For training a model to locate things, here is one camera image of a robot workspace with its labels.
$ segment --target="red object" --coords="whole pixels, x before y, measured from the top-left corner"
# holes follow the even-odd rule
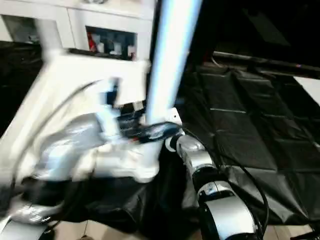
[[[90,52],[96,52],[96,51],[97,51],[97,46],[96,46],[95,42],[92,40],[91,33],[88,32],[88,33],[87,33],[87,36],[88,36],[88,42],[89,42],[89,50],[90,50]]]

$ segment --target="metal pipe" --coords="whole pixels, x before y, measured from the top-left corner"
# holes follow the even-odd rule
[[[201,3],[202,0],[163,0],[147,99],[147,124],[163,121],[175,103]]]
[[[33,177],[42,181],[66,181],[80,157],[88,150],[105,144],[96,115],[74,118],[63,130],[45,138]]]

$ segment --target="black fabric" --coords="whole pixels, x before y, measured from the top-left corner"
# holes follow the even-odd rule
[[[70,181],[43,181],[27,177],[22,181],[23,193],[21,199],[36,205],[57,206],[64,200],[66,188]]]
[[[1,44],[3,132],[42,61],[39,46]],[[270,224],[320,220],[320,107],[292,77],[208,67],[186,70],[176,107],[191,131],[210,148],[237,159],[262,185]],[[262,219],[262,200],[250,180],[227,159],[216,156],[215,162],[226,166],[232,187]],[[150,183],[129,177],[91,179],[66,220],[91,219],[150,239],[186,239],[199,227],[195,191],[177,154],[163,148],[159,164]]]
[[[0,41],[0,136],[15,116],[42,64],[39,45]]]
[[[292,77],[201,67],[186,73],[180,96],[188,96],[179,109],[182,121],[196,126],[207,144],[238,160],[262,185],[270,224],[320,220],[319,134],[312,131],[320,107]],[[296,104],[300,99],[303,110]],[[200,111],[205,119],[198,118]],[[227,174],[262,216],[261,197],[245,174],[238,167],[229,167]]]

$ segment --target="white cabinet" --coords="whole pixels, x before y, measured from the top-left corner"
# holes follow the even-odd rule
[[[77,49],[122,53],[124,60],[131,54],[138,59],[149,58],[151,19],[82,9],[68,9],[68,13]]]
[[[0,0],[0,41],[148,59],[154,0]]]
[[[65,7],[0,0],[0,41],[33,43],[39,37],[48,47],[75,47]]]

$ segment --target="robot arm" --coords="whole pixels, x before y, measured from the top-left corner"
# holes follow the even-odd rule
[[[0,240],[20,240],[22,236],[23,239],[42,240],[51,234],[43,233],[47,224],[61,212],[72,170],[87,151],[114,139],[114,144],[143,146],[164,140],[179,131],[176,124],[169,122],[150,126],[136,124],[139,121],[136,115],[140,116],[135,112],[133,117],[114,119],[120,131],[118,136],[113,135],[109,139],[94,113],[80,115],[61,131],[47,136],[40,147],[39,162],[28,178],[21,198],[14,201],[12,214],[0,232]]]
[[[166,146],[177,152],[191,176],[199,204],[202,238],[254,239],[256,226],[250,210],[219,173],[204,146],[185,134],[168,139]]]

